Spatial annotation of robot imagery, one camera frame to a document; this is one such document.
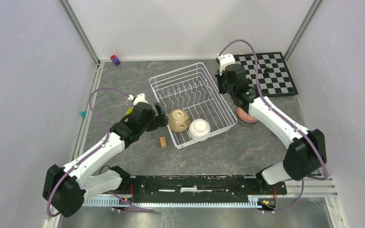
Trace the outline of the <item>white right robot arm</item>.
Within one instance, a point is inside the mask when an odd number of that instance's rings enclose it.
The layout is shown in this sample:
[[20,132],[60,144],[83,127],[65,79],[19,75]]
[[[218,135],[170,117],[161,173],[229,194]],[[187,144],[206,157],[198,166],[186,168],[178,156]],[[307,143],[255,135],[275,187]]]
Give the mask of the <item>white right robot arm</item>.
[[219,93],[229,94],[238,108],[268,127],[287,149],[283,161],[256,174],[258,192],[267,194],[276,183],[302,180],[319,168],[327,174],[325,136],[319,129],[311,131],[280,111],[257,87],[250,86],[240,64],[221,66],[216,78]]

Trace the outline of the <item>blue patterned bowl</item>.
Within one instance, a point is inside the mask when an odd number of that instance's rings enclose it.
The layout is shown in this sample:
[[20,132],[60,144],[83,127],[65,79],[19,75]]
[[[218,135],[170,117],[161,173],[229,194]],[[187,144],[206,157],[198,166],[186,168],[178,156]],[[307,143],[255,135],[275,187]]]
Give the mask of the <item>blue patterned bowl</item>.
[[252,115],[246,113],[242,108],[237,108],[236,116],[238,120],[244,125],[252,125],[259,122],[259,120]]

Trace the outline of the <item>beige ceramic bowl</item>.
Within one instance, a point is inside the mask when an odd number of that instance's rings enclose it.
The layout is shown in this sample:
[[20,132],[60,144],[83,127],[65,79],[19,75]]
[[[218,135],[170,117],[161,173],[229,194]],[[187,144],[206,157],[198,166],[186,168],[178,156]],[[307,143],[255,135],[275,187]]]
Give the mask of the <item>beige ceramic bowl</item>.
[[173,109],[168,114],[168,125],[173,132],[183,132],[188,129],[191,118],[183,109]]

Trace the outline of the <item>yellow bowl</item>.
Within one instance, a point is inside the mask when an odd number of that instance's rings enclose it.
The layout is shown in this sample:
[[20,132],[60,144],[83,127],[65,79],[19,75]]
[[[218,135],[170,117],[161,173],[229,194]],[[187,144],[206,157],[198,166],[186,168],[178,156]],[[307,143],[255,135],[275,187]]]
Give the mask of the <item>yellow bowl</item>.
[[126,115],[127,117],[129,117],[129,116],[130,116],[130,114],[132,113],[133,109],[134,109],[133,107],[129,108],[129,109],[127,110],[127,112],[125,113],[125,115]]

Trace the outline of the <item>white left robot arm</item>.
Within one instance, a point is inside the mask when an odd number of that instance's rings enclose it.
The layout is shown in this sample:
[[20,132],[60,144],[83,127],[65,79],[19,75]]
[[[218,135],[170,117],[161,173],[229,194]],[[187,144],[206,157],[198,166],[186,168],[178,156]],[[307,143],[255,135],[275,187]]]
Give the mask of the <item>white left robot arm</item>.
[[154,131],[168,124],[168,117],[159,103],[138,102],[132,112],[115,123],[105,136],[91,149],[75,160],[59,167],[52,165],[45,177],[42,196],[47,200],[47,214],[54,207],[58,215],[74,215],[82,204],[101,193],[116,190],[126,193],[130,180],[115,170],[93,175],[110,158],[139,140],[145,132]]

